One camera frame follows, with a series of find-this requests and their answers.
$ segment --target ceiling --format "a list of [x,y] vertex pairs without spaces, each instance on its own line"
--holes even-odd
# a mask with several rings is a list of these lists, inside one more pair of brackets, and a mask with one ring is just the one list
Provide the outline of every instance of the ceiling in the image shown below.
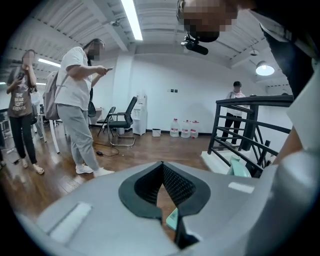
[[[12,67],[20,65],[28,49],[34,49],[37,57],[60,62],[70,48],[84,46],[93,38],[105,42],[106,55],[118,49],[127,51],[130,43],[138,47],[180,45],[186,33],[177,22],[177,0],[135,0],[135,6],[142,42],[135,41],[121,0],[42,1],[8,42],[0,68],[0,82],[5,82]],[[222,32],[218,40],[204,46],[209,49],[212,61],[230,69],[241,69],[263,86],[288,83],[278,71],[259,23],[248,11],[239,13],[230,31]],[[259,50],[260,55],[251,57],[252,49]],[[262,60],[272,64],[276,70],[274,75],[255,76],[255,66]],[[56,67],[36,61],[34,69],[38,81],[44,82]]]

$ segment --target gray sweatpants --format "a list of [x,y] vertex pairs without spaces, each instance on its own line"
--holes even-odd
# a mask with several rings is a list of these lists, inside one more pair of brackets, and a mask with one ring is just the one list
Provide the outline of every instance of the gray sweatpants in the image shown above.
[[57,105],[57,111],[71,138],[71,153],[76,165],[83,161],[94,171],[99,169],[94,142],[88,127],[88,111],[71,105]]

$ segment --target gray plastic surface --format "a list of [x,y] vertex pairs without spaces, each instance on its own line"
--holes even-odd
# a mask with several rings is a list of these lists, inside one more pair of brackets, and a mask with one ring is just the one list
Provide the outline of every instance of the gray plastic surface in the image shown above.
[[[50,238],[45,233],[75,204],[85,202],[93,206],[89,216],[65,251],[61,246],[50,247],[52,255],[262,255],[292,233],[313,206],[320,188],[318,151],[293,154],[281,165],[266,168],[260,179],[201,171],[171,162],[206,182],[211,190],[209,201],[198,214],[181,219],[185,232],[199,242],[180,250],[159,220],[135,216],[118,196],[125,179],[153,164],[95,178],[48,207],[37,220],[42,231],[30,223],[25,227],[39,245],[48,243]],[[230,183],[254,186],[254,190],[242,192],[230,188]]]

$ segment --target ceiling beam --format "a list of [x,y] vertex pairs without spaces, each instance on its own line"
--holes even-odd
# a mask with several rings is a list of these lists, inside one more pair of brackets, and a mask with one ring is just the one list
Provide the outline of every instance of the ceiling beam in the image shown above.
[[264,49],[269,47],[269,44],[267,40],[264,38],[261,41],[251,45],[249,48],[244,50],[243,52],[239,53],[237,56],[230,59],[230,67],[233,69],[245,62],[247,62],[252,56],[250,55],[250,52],[255,49],[259,52],[262,52]]
[[40,38],[44,38],[53,44],[62,47],[68,47],[70,49],[76,46],[81,46],[79,43],[65,34],[34,18],[27,18],[18,28],[16,33],[39,36]]
[[125,52],[128,51],[129,39],[121,26],[112,26],[110,22],[115,22],[116,17],[105,0],[82,0],[87,8],[99,20],[106,31],[112,36],[118,46]]

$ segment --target graphic t-shirt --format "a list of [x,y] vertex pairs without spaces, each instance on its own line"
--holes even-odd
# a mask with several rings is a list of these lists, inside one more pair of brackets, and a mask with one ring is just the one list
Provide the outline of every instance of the graphic t-shirt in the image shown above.
[[12,118],[24,117],[32,113],[30,90],[27,85],[27,77],[11,92],[11,100],[8,115]]

